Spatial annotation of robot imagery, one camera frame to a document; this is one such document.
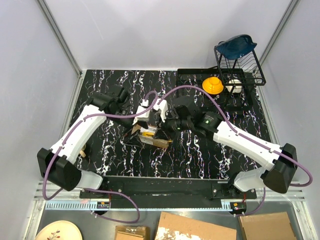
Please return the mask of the brown cardboard express box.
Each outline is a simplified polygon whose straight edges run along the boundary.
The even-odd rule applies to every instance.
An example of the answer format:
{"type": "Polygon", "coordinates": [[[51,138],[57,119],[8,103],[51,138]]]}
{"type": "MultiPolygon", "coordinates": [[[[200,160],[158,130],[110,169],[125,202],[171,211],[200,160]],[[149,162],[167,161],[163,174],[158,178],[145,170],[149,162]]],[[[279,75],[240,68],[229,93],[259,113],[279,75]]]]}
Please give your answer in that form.
{"type": "Polygon", "coordinates": [[[134,125],[131,131],[132,134],[137,134],[137,139],[142,144],[155,146],[157,148],[167,149],[172,143],[170,137],[160,128],[152,125],[148,125],[148,128],[143,128],[139,125],[134,125]],[[141,135],[141,132],[154,132],[154,137],[145,137],[141,135]]]}

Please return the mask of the yellow utility knife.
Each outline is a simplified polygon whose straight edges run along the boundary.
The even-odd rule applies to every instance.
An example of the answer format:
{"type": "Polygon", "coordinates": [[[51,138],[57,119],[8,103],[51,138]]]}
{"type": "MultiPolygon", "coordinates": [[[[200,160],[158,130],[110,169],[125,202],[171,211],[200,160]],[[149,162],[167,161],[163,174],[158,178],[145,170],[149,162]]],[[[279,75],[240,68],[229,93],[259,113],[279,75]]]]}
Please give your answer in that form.
{"type": "Polygon", "coordinates": [[[140,133],[140,135],[143,137],[153,138],[155,136],[155,133],[150,131],[143,131],[140,133]]]}

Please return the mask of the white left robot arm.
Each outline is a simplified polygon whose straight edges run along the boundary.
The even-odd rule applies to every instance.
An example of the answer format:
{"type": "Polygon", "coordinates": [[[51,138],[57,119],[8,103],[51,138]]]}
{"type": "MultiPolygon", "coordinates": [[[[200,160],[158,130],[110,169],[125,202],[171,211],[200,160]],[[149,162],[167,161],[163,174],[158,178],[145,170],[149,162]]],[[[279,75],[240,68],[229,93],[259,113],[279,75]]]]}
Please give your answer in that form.
{"type": "Polygon", "coordinates": [[[119,85],[113,86],[107,93],[93,93],[78,119],[61,139],[49,149],[39,150],[37,159],[43,177],[42,192],[44,194],[47,182],[66,191],[76,188],[90,190],[97,198],[103,198],[108,193],[108,186],[101,175],[81,170],[76,167],[75,162],[89,138],[106,120],[112,120],[123,127],[130,128],[135,117],[148,113],[154,106],[151,103],[147,108],[129,115],[123,112],[123,106],[128,98],[128,91],[119,85]]]}

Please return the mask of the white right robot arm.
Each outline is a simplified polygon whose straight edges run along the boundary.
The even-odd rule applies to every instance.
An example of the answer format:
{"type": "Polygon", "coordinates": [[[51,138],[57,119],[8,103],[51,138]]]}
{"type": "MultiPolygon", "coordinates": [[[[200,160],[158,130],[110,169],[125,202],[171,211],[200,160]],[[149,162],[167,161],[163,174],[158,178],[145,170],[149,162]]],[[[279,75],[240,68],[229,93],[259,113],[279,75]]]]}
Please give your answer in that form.
{"type": "Polygon", "coordinates": [[[229,123],[218,113],[203,111],[188,96],[176,98],[172,107],[159,104],[161,125],[166,135],[191,131],[199,138],[230,147],[257,162],[260,167],[234,174],[227,185],[228,195],[239,198],[244,192],[267,187],[285,194],[296,173],[296,148],[264,141],[229,123]]]}

